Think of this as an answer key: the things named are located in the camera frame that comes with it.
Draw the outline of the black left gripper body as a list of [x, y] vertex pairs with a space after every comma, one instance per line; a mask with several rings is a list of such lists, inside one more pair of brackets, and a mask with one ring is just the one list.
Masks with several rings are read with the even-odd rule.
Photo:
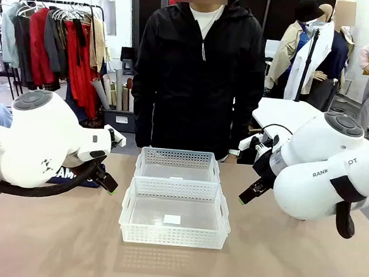
[[106, 169], [105, 164], [98, 164], [94, 170], [94, 175], [92, 176], [92, 180], [104, 181], [106, 179]]

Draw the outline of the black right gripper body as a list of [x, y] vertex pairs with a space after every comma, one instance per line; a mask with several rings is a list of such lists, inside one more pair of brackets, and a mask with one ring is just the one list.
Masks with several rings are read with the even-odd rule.
[[276, 179], [274, 167], [276, 165], [275, 158], [280, 157], [280, 150], [259, 149], [257, 150], [253, 169], [259, 176], [255, 185], [273, 187]]

